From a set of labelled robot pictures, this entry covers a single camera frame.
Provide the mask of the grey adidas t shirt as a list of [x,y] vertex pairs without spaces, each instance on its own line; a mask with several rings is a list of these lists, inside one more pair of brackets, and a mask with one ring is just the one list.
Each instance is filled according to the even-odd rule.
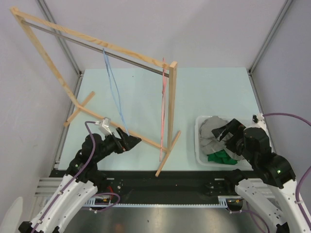
[[209,162],[236,165],[239,161],[244,160],[242,156],[238,156],[226,148],[225,142],[231,138],[230,134],[219,141],[212,133],[212,130],[221,128],[227,123],[229,123],[228,120],[212,116],[204,120],[199,127],[199,146]]

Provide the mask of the green t shirt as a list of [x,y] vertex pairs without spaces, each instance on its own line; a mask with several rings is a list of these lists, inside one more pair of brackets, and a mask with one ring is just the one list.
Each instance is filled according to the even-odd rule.
[[207,159],[209,162],[215,162],[218,164],[224,165],[236,165],[238,163],[237,160],[232,159],[225,150],[221,150],[212,154],[207,155]]

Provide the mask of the blue wire hanger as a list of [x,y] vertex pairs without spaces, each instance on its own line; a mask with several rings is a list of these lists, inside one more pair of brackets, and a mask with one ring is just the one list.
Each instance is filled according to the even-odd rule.
[[108,79],[109,79],[109,86],[110,86],[111,95],[112,95],[112,98],[114,100],[117,111],[119,113],[119,116],[121,118],[122,124],[125,128],[124,130],[125,130],[126,134],[129,136],[128,127],[126,125],[126,121],[124,119],[123,112],[122,112],[119,88],[118,88],[114,73],[112,71],[108,55],[105,52],[105,49],[103,49],[103,57],[104,57],[104,62],[105,62],[105,66],[106,66],[106,72],[107,72]]

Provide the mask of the pink wire hanger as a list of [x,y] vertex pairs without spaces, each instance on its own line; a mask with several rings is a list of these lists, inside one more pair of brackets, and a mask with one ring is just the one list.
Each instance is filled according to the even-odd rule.
[[164,128],[165,128],[165,112],[166,112],[166,68],[162,69],[162,100],[161,100],[161,132],[160,132],[160,156],[159,161],[162,160],[163,141],[164,141]]

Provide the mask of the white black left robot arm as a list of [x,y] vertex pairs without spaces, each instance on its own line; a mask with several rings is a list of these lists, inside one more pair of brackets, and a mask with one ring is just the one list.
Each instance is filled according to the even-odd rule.
[[63,233],[84,204],[96,194],[104,193],[109,181],[98,170],[97,163],[116,153],[130,151],[141,138],[127,135],[121,128],[101,137],[89,133],[75,157],[70,162],[60,185],[43,209],[31,220],[20,224],[21,233]]

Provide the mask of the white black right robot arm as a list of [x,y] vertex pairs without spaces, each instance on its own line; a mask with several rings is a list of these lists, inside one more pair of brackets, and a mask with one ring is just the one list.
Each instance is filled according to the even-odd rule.
[[268,231],[309,233],[311,216],[300,195],[301,184],[289,161],[272,151],[264,117],[254,115],[249,126],[235,118],[229,122],[218,118],[211,132],[218,141],[225,141],[229,151],[242,156],[251,165],[257,177],[272,191],[279,207],[257,191],[239,169],[225,177],[225,191],[230,195],[238,194],[250,203]]

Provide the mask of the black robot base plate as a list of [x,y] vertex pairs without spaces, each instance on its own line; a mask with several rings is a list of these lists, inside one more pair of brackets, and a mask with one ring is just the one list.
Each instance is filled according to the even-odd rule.
[[145,202],[154,199],[183,199],[239,196],[226,180],[233,171],[101,171],[109,181],[105,191],[114,191],[113,202]]

